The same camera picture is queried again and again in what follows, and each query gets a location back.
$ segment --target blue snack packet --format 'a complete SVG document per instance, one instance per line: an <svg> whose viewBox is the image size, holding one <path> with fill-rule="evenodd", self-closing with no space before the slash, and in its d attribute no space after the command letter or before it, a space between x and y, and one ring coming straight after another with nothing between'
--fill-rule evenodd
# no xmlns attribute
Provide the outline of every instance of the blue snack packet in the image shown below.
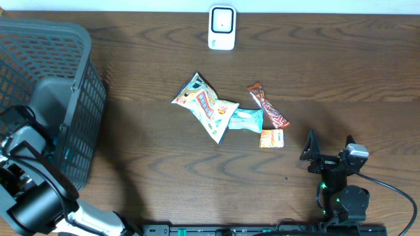
<svg viewBox="0 0 420 236"><path fill-rule="evenodd" d="M229 129L243 129L261 133L263 129L264 111L250 109L236 109L229 120Z"/></svg>

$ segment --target wooden table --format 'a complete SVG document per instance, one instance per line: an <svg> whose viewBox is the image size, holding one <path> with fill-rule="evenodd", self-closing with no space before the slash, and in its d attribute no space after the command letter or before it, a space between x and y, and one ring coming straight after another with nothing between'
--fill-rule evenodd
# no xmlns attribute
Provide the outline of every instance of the wooden table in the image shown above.
<svg viewBox="0 0 420 236"><path fill-rule="evenodd" d="M320 176L299 155L310 128L326 154L353 134L371 156L364 174L420 200L420 17L238 14L232 51L207 47L208 14L5 12L6 17L81 24L109 84L100 141L84 200L141 223L275 224L322 218ZM219 98L257 108L260 81L292 123L285 147L228 130L217 145L170 101L196 71ZM268 120L265 128L272 128ZM396 235L412 215L401 195L351 176L371 193L367 223ZM1 220L2 235L14 234ZM408 235L420 234L416 223Z"/></svg>

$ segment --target white device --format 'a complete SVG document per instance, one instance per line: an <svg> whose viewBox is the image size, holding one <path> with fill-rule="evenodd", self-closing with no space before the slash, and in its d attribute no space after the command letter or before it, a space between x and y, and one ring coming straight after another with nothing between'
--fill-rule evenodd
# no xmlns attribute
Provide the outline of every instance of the white device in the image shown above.
<svg viewBox="0 0 420 236"><path fill-rule="evenodd" d="M209 48L232 50L235 46L236 10L231 6L214 6L209 14Z"/></svg>

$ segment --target candy wrapper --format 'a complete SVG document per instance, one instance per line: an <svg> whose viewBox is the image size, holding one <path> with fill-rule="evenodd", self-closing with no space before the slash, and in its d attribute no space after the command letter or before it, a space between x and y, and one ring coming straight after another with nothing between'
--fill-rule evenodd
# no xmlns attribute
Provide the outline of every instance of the candy wrapper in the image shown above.
<svg viewBox="0 0 420 236"><path fill-rule="evenodd" d="M250 109L236 109L229 121L229 129L243 129L261 133L263 129L263 111Z"/></svg>
<svg viewBox="0 0 420 236"><path fill-rule="evenodd" d="M261 131L260 148L282 147L284 147L284 135L282 129Z"/></svg>
<svg viewBox="0 0 420 236"><path fill-rule="evenodd" d="M216 143L220 144L229 119L239 104L219 100L216 92L196 73L172 101L188 108Z"/></svg>
<svg viewBox="0 0 420 236"><path fill-rule="evenodd" d="M267 100L261 83L256 83L255 85L249 87L248 91L258 106L264 110L265 114L268 116L275 128L285 128L290 125L290 122L285 119L278 110L274 109L270 101Z"/></svg>

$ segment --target basket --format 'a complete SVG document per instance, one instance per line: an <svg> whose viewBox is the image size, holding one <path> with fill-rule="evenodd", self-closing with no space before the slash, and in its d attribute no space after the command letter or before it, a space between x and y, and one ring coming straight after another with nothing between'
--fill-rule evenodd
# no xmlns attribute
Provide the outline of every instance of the basket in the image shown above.
<svg viewBox="0 0 420 236"><path fill-rule="evenodd" d="M91 44L75 24L0 18L0 111L32 108L56 144L49 161L77 189L87 182L106 98Z"/></svg>

